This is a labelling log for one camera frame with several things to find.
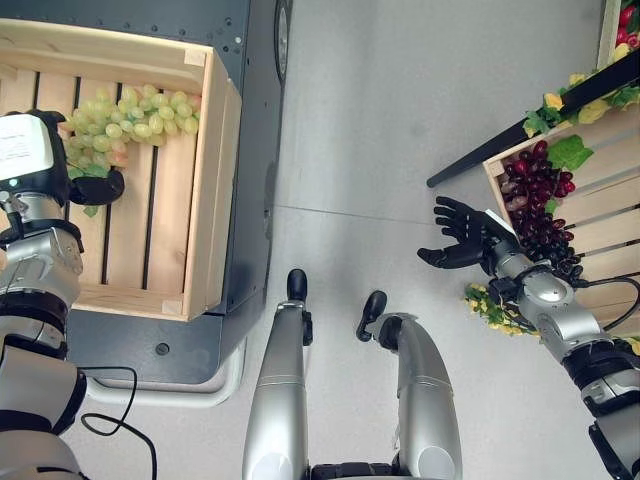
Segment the round hole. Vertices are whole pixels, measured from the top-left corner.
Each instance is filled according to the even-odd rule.
[[[156,345],[156,353],[160,356],[168,354],[170,350],[169,345],[166,343],[159,343]]]

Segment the wooden slat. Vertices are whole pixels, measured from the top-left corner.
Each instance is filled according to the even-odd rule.
[[[98,88],[113,89],[113,83],[83,78],[80,81],[78,101],[81,103],[83,100],[94,99]],[[82,254],[84,270],[80,276],[80,281],[99,284],[102,281],[107,209],[105,206],[99,207],[98,213],[90,218],[83,212],[84,208],[82,205],[74,204],[71,204],[69,208],[69,220],[80,229],[85,250]]]
[[[574,172],[573,182],[578,187],[586,187],[638,167],[640,167],[640,133],[596,150],[584,165]]]
[[[606,0],[604,15],[602,18],[602,28],[600,34],[600,46],[598,48],[598,68],[609,65],[616,46],[616,33],[618,31],[618,21],[620,18],[620,0]]]
[[[586,256],[582,259],[582,266],[587,280],[640,272],[640,243]]]
[[[603,307],[592,308],[591,312],[598,319],[598,323],[604,327],[623,315],[632,304],[633,302],[605,305]],[[619,337],[640,336],[640,313],[634,313],[623,322],[622,325],[610,330],[609,333]]]
[[[15,80],[3,78],[0,81],[0,115],[7,112],[26,112],[33,106],[36,74],[27,70],[18,70]],[[9,228],[7,216],[0,210],[0,231]],[[4,250],[0,250],[0,270],[7,264]]]
[[[200,93],[211,47],[108,30],[0,19],[0,58],[13,67]]]
[[[207,56],[202,90],[200,133],[198,134],[193,182],[193,203],[189,223],[189,245],[185,274],[185,304],[183,313],[193,318],[206,310],[206,281],[209,273],[209,249],[213,231],[214,203],[217,186],[211,179],[218,177],[222,140],[227,72],[220,57]]]
[[[196,137],[186,133],[168,137],[166,145],[158,149],[147,278],[149,290],[183,291],[195,151]]]
[[[116,313],[165,320],[185,321],[182,294],[151,292],[138,288],[83,283],[73,308],[92,312]]]
[[[577,253],[630,242],[640,237],[640,210],[631,210],[571,229],[571,246]]]
[[[142,288],[153,147],[131,141],[127,152],[127,167],[121,169],[124,193],[111,205],[106,280],[109,285]]]
[[[640,174],[569,195],[554,212],[568,224],[583,222],[640,203]]]
[[[218,305],[222,297],[241,109],[240,94],[231,80],[228,80],[222,127],[222,147],[220,148],[220,169],[216,186],[213,235],[209,253],[208,288],[206,291],[208,309]]]

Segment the bunch of grapes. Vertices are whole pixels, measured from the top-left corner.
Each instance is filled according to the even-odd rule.
[[[127,165],[126,144],[133,140],[161,147],[180,130],[198,133],[200,98],[184,92],[160,93],[153,85],[141,91],[125,87],[117,104],[100,88],[61,125],[73,133],[64,140],[69,174],[106,176],[111,166]]]
[[[574,283],[583,267],[569,246],[573,233],[565,230],[564,219],[554,220],[545,206],[553,198],[566,197],[576,186],[573,174],[554,169],[547,156],[547,142],[541,140],[531,151],[523,150],[518,158],[508,160],[500,191],[527,257],[534,262],[548,259],[557,275]]]

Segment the red grapes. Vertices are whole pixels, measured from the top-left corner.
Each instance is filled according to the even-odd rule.
[[[538,262],[548,259],[556,275],[574,283],[582,274],[580,257],[569,246],[573,233],[566,221],[545,212],[553,197],[564,198],[576,189],[571,172],[554,169],[547,160],[547,142],[523,150],[505,165],[506,179],[500,185],[505,207],[526,255]]]

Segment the wooden crate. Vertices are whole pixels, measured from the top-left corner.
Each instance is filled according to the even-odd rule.
[[[122,198],[93,218],[71,205],[85,247],[74,308],[185,321],[217,305],[241,109],[220,57],[200,45],[39,22],[0,19],[0,32],[0,114],[70,113],[99,87],[114,99],[119,86],[145,83],[202,96],[197,137],[161,148],[130,142]]]
[[[636,274],[640,279],[640,109],[611,110],[591,125],[556,128],[506,150],[484,162],[489,184],[502,217],[509,216],[502,201],[498,177],[503,161],[539,140],[549,144],[577,134],[594,154],[574,172],[577,189],[554,213],[575,234],[571,246],[584,255],[584,278],[598,280]],[[633,303],[631,285],[611,284],[578,291],[578,301],[590,308],[602,324],[623,314]],[[640,313],[620,327],[617,335],[640,335]]]

